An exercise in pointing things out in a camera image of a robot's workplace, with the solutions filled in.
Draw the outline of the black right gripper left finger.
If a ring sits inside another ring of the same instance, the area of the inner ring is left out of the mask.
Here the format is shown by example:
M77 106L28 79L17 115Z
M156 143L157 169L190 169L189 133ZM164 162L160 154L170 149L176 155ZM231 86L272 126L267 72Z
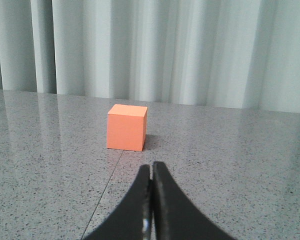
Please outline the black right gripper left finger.
M86 240L149 240L151 238L150 166L142 165L115 210Z

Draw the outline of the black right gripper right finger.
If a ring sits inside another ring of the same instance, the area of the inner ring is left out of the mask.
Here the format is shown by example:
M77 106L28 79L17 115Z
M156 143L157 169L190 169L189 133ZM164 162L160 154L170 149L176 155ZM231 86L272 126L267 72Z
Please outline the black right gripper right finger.
M232 240L187 198L164 162L152 167L153 212L158 240Z

